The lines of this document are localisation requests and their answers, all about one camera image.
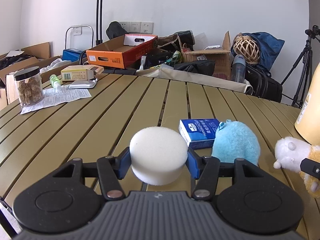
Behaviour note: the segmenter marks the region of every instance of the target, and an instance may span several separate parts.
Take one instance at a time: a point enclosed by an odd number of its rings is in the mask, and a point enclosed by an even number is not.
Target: table
[[[299,174],[273,168],[276,142],[286,136],[301,139],[293,125],[299,109],[194,83],[117,74],[100,75],[90,93],[91,98],[28,114],[20,115],[18,101],[0,111],[0,196],[9,205],[22,190],[72,158],[95,162],[105,155],[119,155],[131,137],[145,127],[177,131],[180,119],[231,119],[245,123],[258,137],[259,167],[303,199],[305,213],[297,231],[306,239],[319,239],[318,200],[307,193]],[[210,155],[211,149],[197,153]],[[100,193],[95,179],[85,183]],[[121,180],[126,193],[185,190],[190,194],[195,183],[186,167],[175,182],[165,186],[143,184],[131,169]],[[230,178],[219,179],[217,194],[230,185]]]

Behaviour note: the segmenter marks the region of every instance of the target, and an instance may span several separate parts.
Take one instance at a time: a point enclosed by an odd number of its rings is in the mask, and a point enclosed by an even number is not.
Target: instruction sheet
[[[26,114],[49,106],[56,106],[62,103],[68,103],[81,98],[91,97],[88,89],[66,89],[62,86],[62,90],[58,91],[55,88],[43,90],[44,99],[33,106],[24,107],[21,114]]]

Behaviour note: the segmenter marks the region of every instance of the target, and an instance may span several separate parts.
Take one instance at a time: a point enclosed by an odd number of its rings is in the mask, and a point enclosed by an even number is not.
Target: blue plush toy
[[[244,158],[257,165],[260,145],[248,126],[227,120],[221,122],[216,131],[212,156],[224,163],[233,163],[236,158]]]

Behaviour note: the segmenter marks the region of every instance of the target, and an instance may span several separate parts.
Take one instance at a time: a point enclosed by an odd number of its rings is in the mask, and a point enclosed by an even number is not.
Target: woven bamboo basket
[[[247,63],[258,64],[260,61],[260,49],[256,41],[250,36],[238,34],[234,39],[233,50],[236,54],[243,55]]]

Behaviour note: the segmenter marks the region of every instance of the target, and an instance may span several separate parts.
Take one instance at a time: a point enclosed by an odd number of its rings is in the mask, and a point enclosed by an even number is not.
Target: tripod
[[[308,39],[306,41],[306,46],[304,47],[303,51],[300,53],[299,57],[297,58],[296,62],[293,64],[291,70],[287,74],[287,76],[284,78],[284,80],[281,82],[281,85],[284,84],[284,82],[289,78],[291,75],[292,71],[297,67],[299,62],[302,60],[303,62],[303,68],[299,80],[299,84],[296,90],[296,93],[293,98],[290,98],[289,96],[286,96],[283,94],[285,97],[289,98],[292,100],[291,106],[298,106],[299,108],[302,108],[303,102],[304,102],[304,94],[306,92],[307,84],[308,84],[308,89],[310,88],[311,85],[311,80],[312,80],[312,49],[311,49],[311,40],[312,39],[317,39],[319,42],[320,40],[316,37],[317,35],[320,35],[320,30],[317,25],[314,25],[312,27],[312,30],[305,30],[305,33],[308,35]]]

